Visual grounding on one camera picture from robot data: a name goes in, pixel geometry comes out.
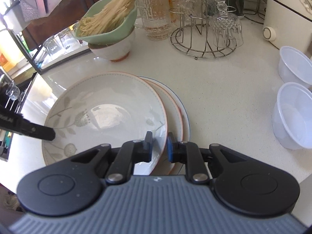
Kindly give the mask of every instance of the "bowl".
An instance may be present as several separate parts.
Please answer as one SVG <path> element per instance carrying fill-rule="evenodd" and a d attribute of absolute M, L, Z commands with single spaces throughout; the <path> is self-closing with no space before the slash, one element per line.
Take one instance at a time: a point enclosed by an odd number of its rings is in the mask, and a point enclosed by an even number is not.
<path fill-rule="evenodd" d="M 300 83 L 306 88 L 312 86 L 312 62 L 296 48 L 290 46 L 280 48 L 278 74 L 284 83 Z"/>
<path fill-rule="evenodd" d="M 94 3 L 91 8 L 87 11 L 87 13 L 83 17 L 92 17 L 95 14 L 99 13 L 106 4 L 108 4 L 111 0 L 99 0 L 96 3 Z M 75 30 L 75 38 L 78 40 L 84 40 L 85 42 L 88 42 L 90 44 L 95 45 L 101 45 L 101 44 L 114 44 L 121 40 L 123 40 L 125 37 L 129 35 L 131 32 L 133 25 L 135 24 L 135 20 L 137 18 L 137 6 L 135 3 L 135 6 L 132 11 L 130 11 L 129 15 L 125 17 L 123 23 L 118 26 L 116 29 L 96 34 L 92 36 L 86 36 L 86 37 L 79 37 L 80 30 L 79 26 L 77 26 Z"/>
<path fill-rule="evenodd" d="M 134 40 L 135 28 L 133 27 L 129 36 L 115 44 L 94 45 L 89 43 L 88 47 L 97 57 L 104 58 L 112 62 L 118 62 L 125 59 L 129 55 Z"/>
<path fill-rule="evenodd" d="M 272 125 L 283 147 L 312 149 L 312 93 L 299 83 L 285 83 L 277 94 Z"/>

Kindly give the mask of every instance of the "stack of plates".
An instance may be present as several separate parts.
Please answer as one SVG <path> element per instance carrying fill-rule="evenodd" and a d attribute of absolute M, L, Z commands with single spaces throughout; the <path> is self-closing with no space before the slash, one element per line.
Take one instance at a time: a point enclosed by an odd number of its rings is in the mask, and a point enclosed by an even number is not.
<path fill-rule="evenodd" d="M 43 141 L 46 165 L 103 143 L 120 147 L 152 131 L 152 161 L 136 164 L 135 175 L 177 174 L 182 165 L 168 162 L 167 133 L 190 140 L 188 116 L 177 95 L 156 80 L 124 72 L 98 74 L 68 88 L 45 126 L 56 132 L 52 142 Z"/>

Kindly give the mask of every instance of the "bundle of dry noodles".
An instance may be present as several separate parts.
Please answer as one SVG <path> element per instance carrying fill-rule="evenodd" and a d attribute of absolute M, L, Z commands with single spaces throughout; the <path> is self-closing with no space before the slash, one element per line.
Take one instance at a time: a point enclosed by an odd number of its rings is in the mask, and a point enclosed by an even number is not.
<path fill-rule="evenodd" d="M 79 21 L 79 37 L 110 32 L 122 24 L 124 18 L 134 8 L 135 0 L 111 0 L 93 17 L 83 17 Z"/>

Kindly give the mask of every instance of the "teal object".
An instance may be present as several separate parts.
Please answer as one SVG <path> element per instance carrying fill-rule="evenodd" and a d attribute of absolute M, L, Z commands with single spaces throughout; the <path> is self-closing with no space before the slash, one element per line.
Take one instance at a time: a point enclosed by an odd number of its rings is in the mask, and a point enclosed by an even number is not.
<path fill-rule="evenodd" d="M 94 3 L 91 8 L 87 11 L 87 13 L 83 17 L 92 17 L 95 14 L 99 13 L 106 4 L 108 4 L 111 0 L 99 0 L 96 3 Z M 121 40 L 123 40 L 125 37 L 127 37 L 134 24 L 135 20 L 137 18 L 138 10 L 137 5 L 135 3 L 135 6 L 132 11 L 130 11 L 129 15 L 125 17 L 123 23 L 118 26 L 115 30 L 112 30 L 107 33 L 92 35 L 92 36 L 86 36 L 86 37 L 79 37 L 80 30 L 79 30 L 79 24 L 77 25 L 75 32 L 75 38 L 78 40 L 84 40 L 85 42 L 88 42 L 90 44 L 95 45 L 107 45 L 107 44 L 115 44 Z"/>

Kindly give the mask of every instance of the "countertop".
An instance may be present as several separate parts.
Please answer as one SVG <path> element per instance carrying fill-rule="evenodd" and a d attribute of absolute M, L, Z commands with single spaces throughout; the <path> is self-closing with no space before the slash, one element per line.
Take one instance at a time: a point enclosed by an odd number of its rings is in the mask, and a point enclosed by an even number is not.
<path fill-rule="evenodd" d="M 312 151 L 283 148 L 271 115 L 277 91 L 279 50 L 262 37 L 262 26 L 242 20 L 244 45 L 227 57 L 198 59 L 177 51 L 170 40 L 151 41 L 135 29 L 127 59 L 112 63 L 88 53 L 37 75 L 21 113 L 44 124 L 56 99 L 73 83 L 96 73 L 125 71 L 154 78 L 182 100 L 199 147 L 219 143 L 291 173 L 298 182 L 312 173 Z M 16 192 L 20 179 L 43 167 L 41 140 L 14 135 L 8 162 L 0 161 L 0 183 Z"/>

